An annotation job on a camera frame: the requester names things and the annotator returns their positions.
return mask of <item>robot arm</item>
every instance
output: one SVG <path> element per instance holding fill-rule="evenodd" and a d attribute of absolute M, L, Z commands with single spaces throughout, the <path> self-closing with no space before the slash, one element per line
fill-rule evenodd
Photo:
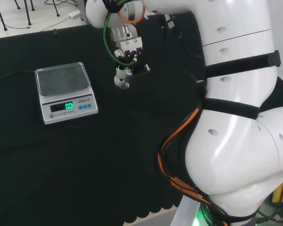
<path fill-rule="evenodd" d="M 142 4 L 155 14 L 193 12 L 206 66 L 275 51 L 267 0 L 142 0 Z M 93 26 L 102 27 L 107 12 L 101 0 L 87 2 Z M 110 26 L 123 23 L 113 16 Z M 276 66 L 229 70 L 207 79 L 206 98 L 260 108 L 276 80 Z M 283 182 L 283 108 L 261 113 L 257 120 L 204 109 L 185 157 L 189 176 L 210 201 L 230 216 L 250 216 Z"/>

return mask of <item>green led light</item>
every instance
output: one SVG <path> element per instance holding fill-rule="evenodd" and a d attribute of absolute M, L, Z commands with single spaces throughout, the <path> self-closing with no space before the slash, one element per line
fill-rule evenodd
<path fill-rule="evenodd" d="M 65 109 L 67 110 L 67 109 L 72 109 L 72 108 L 74 108 L 74 105 L 72 104 L 72 103 L 66 103 L 65 104 Z"/>
<path fill-rule="evenodd" d="M 200 222 L 199 222 L 198 218 L 195 218 L 192 226 L 200 226 Z"/>

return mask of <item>table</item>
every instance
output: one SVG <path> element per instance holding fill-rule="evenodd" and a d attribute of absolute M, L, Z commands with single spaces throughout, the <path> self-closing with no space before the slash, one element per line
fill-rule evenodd
<path fill-rule="evenodd" d="M 177 18 L 188 46 L 201 52 L 195 18 Z M 178 206 L 182 195 L 161 178 L 155 156 L 162 137 L 193 111 L 197 98 L 174 58 L 182 56 L 199 78 L 205 68 L 172 37 L 165 47 L 161 21 L 150 16 L 138 25 L 151 73 L 135 77 L 128 90 L 114 85 L 115 65 L 101 29 L 86 25 L 0 39 L 0 77 L 83 62 L 99 106 L 98 115 L 44 125 L 34 74 L 0 80 L 0 225 L 121 226 Z M 281 105 L 279 80 L 263 109 Z"/>

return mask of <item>electronic scale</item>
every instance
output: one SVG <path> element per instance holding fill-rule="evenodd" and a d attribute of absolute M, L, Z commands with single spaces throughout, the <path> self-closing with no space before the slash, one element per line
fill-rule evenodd
<path fill-rule="evenodd" d="M 83 63 L 37 69 L 35 76 L 46 125 L 99 112 Z"/>

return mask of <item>scale display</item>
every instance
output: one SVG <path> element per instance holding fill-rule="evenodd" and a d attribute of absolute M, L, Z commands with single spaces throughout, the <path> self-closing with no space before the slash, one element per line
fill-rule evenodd
<path fill-rule="evenodd" d="M 60 103 L 57 105 L 51 105 L 51 112 L 69 110 L 72 108 L 74 108 L 74 104 L 72 103 L 72 101 L 70 101 L 70 102 Z"/>

